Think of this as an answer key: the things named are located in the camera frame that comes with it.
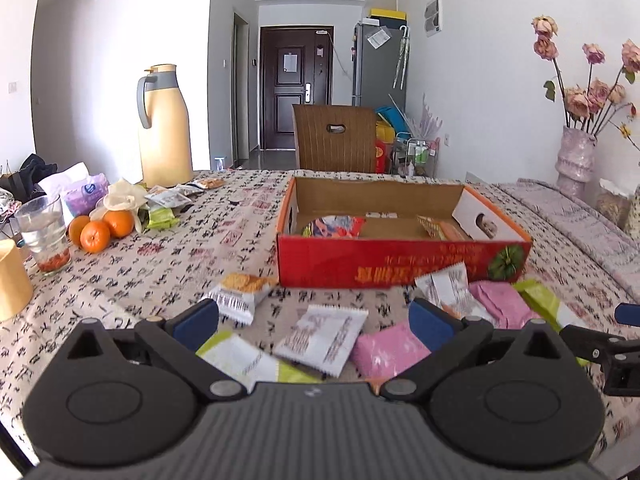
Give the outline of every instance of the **glass of water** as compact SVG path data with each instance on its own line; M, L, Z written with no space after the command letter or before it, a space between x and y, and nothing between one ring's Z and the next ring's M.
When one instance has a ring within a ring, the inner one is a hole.
M14 216L25 245L42 272L53 274L69 263L71 252L66 241L60 195L45 195L31 200L23 204Z

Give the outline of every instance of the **refrigerator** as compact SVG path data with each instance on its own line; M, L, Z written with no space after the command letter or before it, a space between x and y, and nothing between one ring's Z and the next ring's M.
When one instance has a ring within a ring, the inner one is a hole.
M355 28L353 53L353 106L379 108L393 106L391 94L404 112L406 101L406 78L404 89L400 89L402 81L402 64L398 76L398 84L394 89L396 66L400 55L402 31L389 28L391 39L379 48L374 48L367 38L379 30L375 25L358 23Z

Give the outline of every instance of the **pink snack package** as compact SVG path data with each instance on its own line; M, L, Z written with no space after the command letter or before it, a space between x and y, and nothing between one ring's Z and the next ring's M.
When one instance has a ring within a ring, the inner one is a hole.
M409 322L364 334L351 352L351 360L366 379L390 379L415 365L431 351L411 332Z
M475 282L469 285L469 291L497 319L498 328L521 329L530 319L540 317L510 283Z

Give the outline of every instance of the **patterned tablecloth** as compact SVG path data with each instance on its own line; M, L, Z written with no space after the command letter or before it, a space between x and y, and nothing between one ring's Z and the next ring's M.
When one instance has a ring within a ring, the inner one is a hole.
M71 265L43 277L28 261L34 285L30 305L0 323L0 420L25 442L22 407L35 381L79 319L97 317L107 328L127 328L151 315L173 317L196 303L227 271L277 276L275 225L292 174L344 179L395 178L386 175L321 174L310 171L235 171L213 174L226 185L207 191L180 215L180 225L153 236L133 234L98 255L73 250ZM409 181L424 182L415 177ZM613 309L628 301L616 282L580 249L533 211L494 186L479 190L524 227L534 239L526 278L550 286L598 330L633 336L613 328ZM256 311L254 323L227 326L261 349L271 351L309 303L367 308L367 333L407 317L413 287L388 290L299 290L276 288ZM602 376L589 370L597 385ZM353 365L340 380L356 380ZM623 438L640 418L640 401L606 397L607 421L596 452Z

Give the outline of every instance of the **pink vase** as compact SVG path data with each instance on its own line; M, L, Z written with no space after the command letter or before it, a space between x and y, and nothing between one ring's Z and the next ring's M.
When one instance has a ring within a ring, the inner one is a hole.
M595 158L595 137L577 128L565 126L556 162L556 186L569 195L582 198L584 187L593 177Z

